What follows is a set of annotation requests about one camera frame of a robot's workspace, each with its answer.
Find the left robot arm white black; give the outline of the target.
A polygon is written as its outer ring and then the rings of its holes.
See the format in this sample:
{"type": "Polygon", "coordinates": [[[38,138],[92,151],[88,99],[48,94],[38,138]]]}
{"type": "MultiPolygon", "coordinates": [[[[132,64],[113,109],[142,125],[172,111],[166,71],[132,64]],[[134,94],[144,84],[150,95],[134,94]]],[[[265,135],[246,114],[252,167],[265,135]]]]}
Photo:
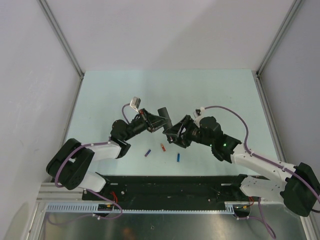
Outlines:
{"type": "Polygon", "coordinates": [[[110,196],[111,188],[101,174],[89,171],[92,162],[120,159],[129,151],[128,140],[144,131],[153,133],[171,125],[166,107],[158,109],[154,115],[142,108],[134,119],[127,123],[116,120],[112,124],[110,137],[105,142],[81,143],[68,139],[46,166],[46,172],[54,179],[58,188],[91,190],[100,200],[110,196]]]}

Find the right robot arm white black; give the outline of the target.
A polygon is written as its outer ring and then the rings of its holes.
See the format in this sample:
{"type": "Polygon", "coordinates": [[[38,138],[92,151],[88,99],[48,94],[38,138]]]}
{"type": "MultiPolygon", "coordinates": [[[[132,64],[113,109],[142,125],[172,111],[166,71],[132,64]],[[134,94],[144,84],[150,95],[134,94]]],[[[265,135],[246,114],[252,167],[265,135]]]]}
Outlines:
{"type": "Polygon", "coordinates": [[[262,179],[242,175],[230,188],[231,196],[242,201],[245,197],[261,197],[283,203],[293,213],[307,217],[320,199],[320,182],[313,169],[301,162],[293,165],[258,156],[240,140],[223,133],[213,116],[198,121],[186,115],[180,122],[168,123],[163,133],[170,143],[187,148],[192,142],[211,148],[219,161],[248,168],[262,179]]]}

